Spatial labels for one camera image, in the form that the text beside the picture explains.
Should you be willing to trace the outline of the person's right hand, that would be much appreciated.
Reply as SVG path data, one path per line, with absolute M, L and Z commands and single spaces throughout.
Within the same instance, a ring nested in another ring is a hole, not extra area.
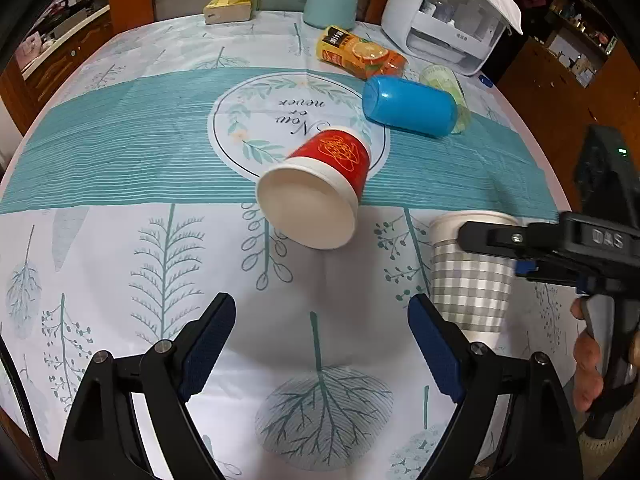
M 586 330 L 576 339 L 573 352 L 576 363 L 573 402 L 579 413 L 585 413 L 603 390 L 603 377 L 598 372 L 600 347 Z

